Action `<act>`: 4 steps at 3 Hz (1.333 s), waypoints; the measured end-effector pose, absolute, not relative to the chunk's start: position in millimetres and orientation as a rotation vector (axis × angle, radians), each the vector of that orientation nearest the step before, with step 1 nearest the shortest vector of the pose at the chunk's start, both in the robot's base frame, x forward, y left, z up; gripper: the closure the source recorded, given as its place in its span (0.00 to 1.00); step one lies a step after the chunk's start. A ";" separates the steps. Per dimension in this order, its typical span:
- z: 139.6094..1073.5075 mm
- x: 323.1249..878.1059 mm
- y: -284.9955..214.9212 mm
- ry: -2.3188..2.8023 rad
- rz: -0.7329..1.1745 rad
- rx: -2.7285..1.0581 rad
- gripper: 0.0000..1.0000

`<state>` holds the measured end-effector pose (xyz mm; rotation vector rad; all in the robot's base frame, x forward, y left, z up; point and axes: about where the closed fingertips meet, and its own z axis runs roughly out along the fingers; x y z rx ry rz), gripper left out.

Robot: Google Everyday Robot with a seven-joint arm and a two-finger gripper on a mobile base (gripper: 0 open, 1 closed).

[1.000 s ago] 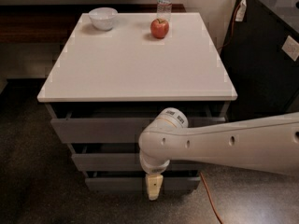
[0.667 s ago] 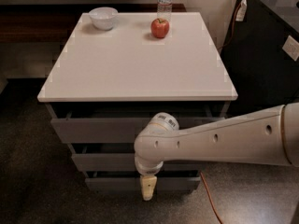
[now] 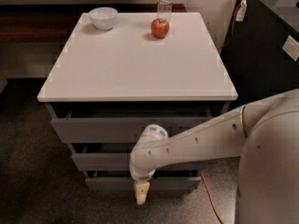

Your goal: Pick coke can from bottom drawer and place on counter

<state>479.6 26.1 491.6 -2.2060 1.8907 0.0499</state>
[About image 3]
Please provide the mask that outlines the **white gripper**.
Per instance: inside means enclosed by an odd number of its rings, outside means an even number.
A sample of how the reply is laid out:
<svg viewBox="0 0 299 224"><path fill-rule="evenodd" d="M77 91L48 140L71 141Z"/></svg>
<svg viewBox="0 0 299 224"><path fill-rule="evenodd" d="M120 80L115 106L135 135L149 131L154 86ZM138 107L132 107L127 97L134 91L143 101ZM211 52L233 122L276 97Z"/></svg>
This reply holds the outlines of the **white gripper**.
<svg viewBox="0 0 299 224"><path fill-rule="evenodd" d="M135 181L135 200L137 204L143 204L147 200L147 195L150 189L148 182L153 177L155 171L140 171L131 169L130 174Z"/></svg>

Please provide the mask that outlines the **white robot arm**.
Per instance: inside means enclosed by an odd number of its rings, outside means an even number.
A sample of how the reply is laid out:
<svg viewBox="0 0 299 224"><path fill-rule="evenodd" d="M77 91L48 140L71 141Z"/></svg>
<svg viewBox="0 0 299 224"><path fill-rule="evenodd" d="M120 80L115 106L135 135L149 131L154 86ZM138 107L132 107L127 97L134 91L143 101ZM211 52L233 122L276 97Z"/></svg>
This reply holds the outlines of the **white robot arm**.
<svg viewBox="0 0 299 224"><path fill-rule="evenodd" d="M242 105L170 137L145 128L129 160L136 202L172 164L238 157L238 224L299 223L299 90Z"/></svg>

